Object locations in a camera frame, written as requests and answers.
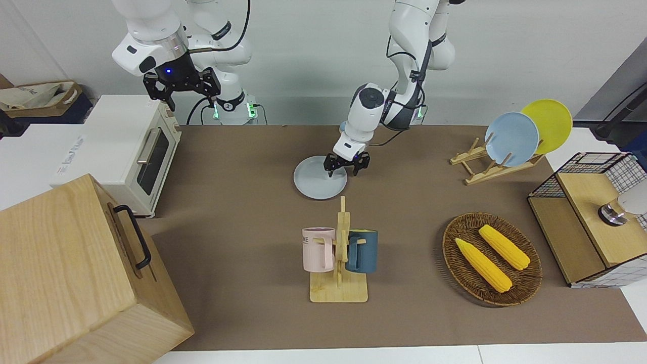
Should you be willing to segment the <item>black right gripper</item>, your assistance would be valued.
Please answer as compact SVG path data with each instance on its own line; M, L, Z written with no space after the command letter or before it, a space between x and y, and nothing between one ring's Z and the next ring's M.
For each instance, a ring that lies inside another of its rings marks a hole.
M149 97L163 99L173 112L176 110L171 96L174 92L196 92L210 98L219 96L221 86L214 71L207 71L207 83L209 86L203 82L189 52L156 67L153 72L147 72L143 77L143 84Z

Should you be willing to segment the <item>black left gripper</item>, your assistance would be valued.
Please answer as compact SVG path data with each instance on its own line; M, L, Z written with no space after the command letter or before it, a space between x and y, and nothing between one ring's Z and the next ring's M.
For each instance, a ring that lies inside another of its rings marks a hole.
M335 170L346 166L353 166L353 176L357 176L359 171L368 168L370 155L368 152L361 152L354 155L350 160L346 160L337 154L326 154L323 167L328 171L328 176L332 177Z

